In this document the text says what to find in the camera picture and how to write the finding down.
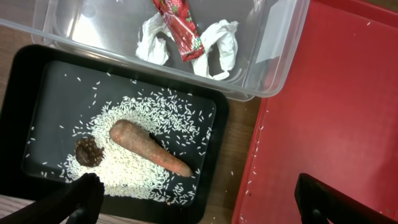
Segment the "carrot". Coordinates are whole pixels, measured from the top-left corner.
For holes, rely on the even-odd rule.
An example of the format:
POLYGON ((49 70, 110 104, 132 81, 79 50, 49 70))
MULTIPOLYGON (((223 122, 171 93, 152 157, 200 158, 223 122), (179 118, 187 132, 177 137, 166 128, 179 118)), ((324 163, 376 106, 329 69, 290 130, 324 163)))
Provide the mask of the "carrot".
POLYGON ((110 138, 122 148, 131 151, 154 164, 182 177, 191 177, 191 168, 160 147, 140 126, 132 121, 120 119, 109 130, 110 138))

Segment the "red snack wrapper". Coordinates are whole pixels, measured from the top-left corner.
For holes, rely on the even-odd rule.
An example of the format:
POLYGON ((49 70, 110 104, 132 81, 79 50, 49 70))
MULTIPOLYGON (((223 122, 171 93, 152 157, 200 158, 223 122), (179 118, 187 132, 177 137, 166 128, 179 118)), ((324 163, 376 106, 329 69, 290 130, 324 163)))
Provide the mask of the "red snack wrapper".
POLYGON ((186 0, 153 0, 177 44, 183 62, 200 57, 204 46, 186 0))

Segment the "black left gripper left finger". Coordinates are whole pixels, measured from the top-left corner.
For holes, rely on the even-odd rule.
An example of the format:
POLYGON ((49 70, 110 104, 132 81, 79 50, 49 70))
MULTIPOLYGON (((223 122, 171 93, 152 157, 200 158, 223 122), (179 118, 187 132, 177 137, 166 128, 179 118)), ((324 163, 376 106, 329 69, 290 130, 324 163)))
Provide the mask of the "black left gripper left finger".
POLYGON ((64 188, 6 217, 1 223, 96 223, 104 200, 104 183, 85 173, 64 188))

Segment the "white tissue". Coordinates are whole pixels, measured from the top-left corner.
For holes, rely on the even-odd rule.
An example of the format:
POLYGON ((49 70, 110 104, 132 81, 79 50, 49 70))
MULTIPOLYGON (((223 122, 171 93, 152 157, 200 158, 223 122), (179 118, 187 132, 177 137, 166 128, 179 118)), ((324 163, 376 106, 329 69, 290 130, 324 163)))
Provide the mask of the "white tissue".
POLYGON ((159 12, 143 23, 141 32, 136 56, 146 62, 164 65, 169 59, 169 52, 165 39, 158 38, 157 34, 163 33, 172 40, 174 38, 159 12))

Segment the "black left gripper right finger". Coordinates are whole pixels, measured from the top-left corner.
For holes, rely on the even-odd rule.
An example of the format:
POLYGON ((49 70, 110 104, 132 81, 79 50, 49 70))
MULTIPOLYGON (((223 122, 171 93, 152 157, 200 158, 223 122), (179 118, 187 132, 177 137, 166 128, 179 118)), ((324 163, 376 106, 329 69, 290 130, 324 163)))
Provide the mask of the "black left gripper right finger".
POLYGON ((393 219, 359 203, 306 173, 299 174, 294 196, 302 223, 395 224, 393 219))

